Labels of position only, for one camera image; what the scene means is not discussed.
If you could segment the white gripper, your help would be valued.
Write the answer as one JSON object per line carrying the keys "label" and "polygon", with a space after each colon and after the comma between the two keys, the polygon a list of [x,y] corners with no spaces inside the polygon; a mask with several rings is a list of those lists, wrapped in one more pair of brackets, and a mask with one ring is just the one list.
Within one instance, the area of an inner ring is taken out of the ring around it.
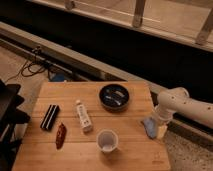
{"label": "white gripper", "polygon": [[174,112],[163,106],[157,105],[151,114],[157,129],[157,138],[162,139],[167,131],[167,124],[173,119]]}

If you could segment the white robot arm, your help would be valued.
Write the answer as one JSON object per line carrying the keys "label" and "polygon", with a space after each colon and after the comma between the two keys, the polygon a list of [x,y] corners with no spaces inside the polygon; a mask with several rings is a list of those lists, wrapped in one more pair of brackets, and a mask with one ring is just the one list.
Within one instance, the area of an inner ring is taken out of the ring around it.
{"label": "white robot arm", "polygon": [[151,114],[154,124],[152,135],[154,139],[164,136],[167,124],[172,121],[175,113],[183,114],[213,129],[213,103],[191,98],[185,88],[178,87],[161,91],[157,100],[158,105]]}

